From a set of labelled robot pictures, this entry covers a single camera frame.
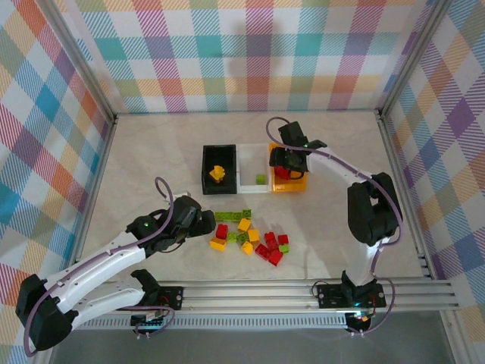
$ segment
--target black box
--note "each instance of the black box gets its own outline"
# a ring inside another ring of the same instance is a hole
[[[215,165],[224,168],[224,179],[216,184],[209,172]],[[205,195],[236,194],[236,146],[204,146],[202,157],[202,192]]]

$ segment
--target cable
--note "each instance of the cable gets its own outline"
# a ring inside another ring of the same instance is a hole
[[[163,325],[161,328],[159,328],[158,330],[156,331],[153,331],[151,334],[149,334],[148,332],[145,334],[146,335],[146,338],[149,339],[150,337],[154,337],[154,336],[157,336],[158,334],[160,334],[163,330],[165,330],[167,328],[168,325],[170,325],[174,319],[175,319],[175,310],[172,309],[171,307],[167,307],[167,306],[127,306],[127,307],[124,307],[125,309],[131,309],[133,311],[147,311],[147,310],[152,310],[152,309],[156,309],[156,310],[162,310],[162,311],[170,311],[172,313],[172,316],[170,317],[170,320],[168,320],[168,322]],[[140,337],[140,333],[138,332],[138,327],[140,326],[141,324],[137,324],[135,326],[135,334],[138,336],[138,338]]]
[[[28,357],[32,357],[36,355],[37,350],[30,351],[29,348],[29,333],[30,333],[30,328],[32,326],[32,321],[33,317],[37,313],[37,310],[39,309],[39,306],[44,302],[44,300],[49,297],[58,287],[61,287],[63,283],[67,280],[69,280],[71,277],[73,277],[79,270],[85,268],[86,266],[92,264],[93,262],[97,261],[98,259],[104,257],[104,256],[110,256],[114,253],[119,252],[120,250],[123,249],[129,249],[133,246],[139,246],[140,244],[153,239],[154,237],[158,236],[168,225],[170,220],[172,219],[172,215],[174,214],[174,195],[172,194],[172,190],[170,189],[170,186],[168,186],[168,183],[162,178],[162,177],[156,177],[155,178],[155,186],[157,187],[157,191],[166,199],[167,197],[165,194],[161,191],[161,188],[158,185],[158,182],[162,182],[165,185],[165,188],[167,189],[168,197],[170,199],[170,207],[168,209],[168,217],[167,220],[164,221],[162,226],[153,234],[148,235],[147,237],[144,237],[134,243],[127,244],[125,246],[119,246],[118,248],[113,248],[109,251],[105,251],[103,253],[98,254],[97,256],[93,256],[91,259],[86,260],[83,264],[79,265],[75,269],[72,269],[69,273],[67,273],[63,278],[61,278],[59,281],[55,282],[52,287],[50,287],[36,302],[35,305],[33,305],[32,310],[30,311],[29,316],[27,317],[27,321],[25,323],[25,329],[23,331],[23,350],[25,351],[25,354]]]
[[[402,237],[404,235],[404,232],[403,232],[404,225],[402,223],[402,217],[401,217],[401,214],[399,213],[399,209],[397,208],[397,206],[394,203],[393,199],[391,199],[391,196],[389,196],[389,194],[387,193],[387,191],[385,191],[385,189],[382,188],[381,185],[379,185],[371,177],[366,176],[365,174],[361,173],[359,170],[353,168],[351,165],[349,165],[348,163],[346,163],[342,159],[336,157],[335,155],[331,155],[329,153],[323,152],[323,151],[318,150],[318,149],[309,149],[309,148],[303,148],[303,147],[299,147],[299,146],[288,146],[287,144],[283,144],[282,142],[280,142],[279,140],[277,140],[274,136],[271,135],[271,132],[270,132],[270,124],[274,120],[282,120],[282,121],[285,121],[287,124],[289,124],[289,121],[287,119],[282,118],[282,117],[279,117],[279,116],[275,116],[275,117],[270,118],[268,120],[268,122],[266,123],[266,134],[271,139],[271,141],[273,141],[274,143],[276,143],[277,145],[279,145],[279,146],[281,146],[281,147],[283,147],[285,149],[299,150],[301,152],[317,153],[318,155],[322,155],[323,157],[332,159],[333,161],[335,161],[339,165],[343,166],[348,171],[352,172],[355,176],[359,176],[360,178],[364,178],[367,182],[369,182],[370,184],[372,184],[375,188],[377,188],[383,194],[383,196],[386,199],[386,201],[390,204],[391,209],[394,212],[394,215],[396,216],[396,219],[397,219],[397,222],[398,222],[398,226],[399,226],[399,235],[398,235],[398,237],[396,238],[396,240],[394,240],[391,243],[385,243],[385,244],[382,244],[381,243],[379,245],[379,247],[377,249],[377,252],[376,252],[376,255],[374,256],[374,259],[372,260],[372,263],[371,263],[371,274],[372,274],[372,276],[374,278],[376,278],[377,280],[388,281],[389,284],[390,284],[390,286],[391,286],[391,290],[393,292],[393,295],[392,295],[392,298],[391,298],[391,302],[389,304],[389,308],[386,311],[386,313],[384,314],[383,319],[375,327],[373,327],[373,328],[371,328],[371,329],[369,329],[369,330],[367,330],[365,332],[366,334],[371,333],[371,332],[377,330],[387,320],[387,318],[389,317],[389,314],[391,313],[391,310],[393,309],[394,302],[396,301],[396,287],[394,286],[394,283],[389,278],[379,278],[378,276],[376,276],[375,275],[375,268],[376,268],[377,260],[379,259],[379,255],[380,255],[381,250],[385,246],[396,245],[396,244],[400,243],[400,241],[402,240]]]

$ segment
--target yellow lego brick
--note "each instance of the yellow lego brick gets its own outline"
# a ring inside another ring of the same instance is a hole
[[[227,241],[213,237],[211,240],[211,248],[223,252],[226,249]]]
[[[251,255],[252,253],[252,244],[249,242],[249,241],[246,241],[242,246],[241,246],[241,250],[246,253],[248,256]]]
[[[215,173],[215,170],[213,169],[212,171],[209,172],[209,176],[214,180],[216,184],[221,182],[222,178],[218,177],[217,174]]]
[[[249,242],[252,245],[259,243],[259,231],[257,231],[256,229],[248,230],[248,235],[249,235]]]
[[[241,219],[241,222],[239,223],[237,230],[247,231],[250,226],[251,226],[251,220],[248,220],[247,218],[243,218],[243,219]]]

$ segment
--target orange box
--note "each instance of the orange box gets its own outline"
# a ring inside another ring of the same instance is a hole
[[[276,143],[270,144],[270,154],[273,148],[276,148],[278,145]],[[291,172],[291,177],[297,178],[299,177],[299,172]],[[284,180],[283,178],[279,178],[277,175],[274,174],[274,168],[271,167],[271,186],[273,192],[305,192],[306,191],[306,173],[303,178],[299,180]]]

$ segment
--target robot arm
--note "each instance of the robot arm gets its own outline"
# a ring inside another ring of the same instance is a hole
[[[379,246],[387,243],[398,227],[398,221],[389,202],[383,194],[362,175],[360,171],[338,157],[325,143],[319,140],[309,142],[297,121],[289,123],[279,132],[283,144],[303,147],[305,150],[274,148],[271,151],[270,166],[283,167],[288,171],[310,172],[333,180],[347,189],[348,225],[354,238],[359,242],[349,267],[343,272],[342,289],[348,303],[354,303],[375,284],[371,265]],[[389,194],[399,209],[396,191],[388,174],[372,175]]]
[[[159,230],[169,216],[168,210],[136,218],[105,247],[68,269],[44,280],[31,275],[22,282],[16,313],[24,326],[34,305],[57,285],[33,315],[29,336],[37,350],[53,347],[77,326],[106,312],[126,306],[159,305],[158,284],[147,271],[135,271],[123,281],[99,285],[153,253],[163,253],[188,237],[209,234],[215,229],[214,213],[202,211],[189,196],[175,199],[172,208],[166,228],[150,240],[136,244]]]

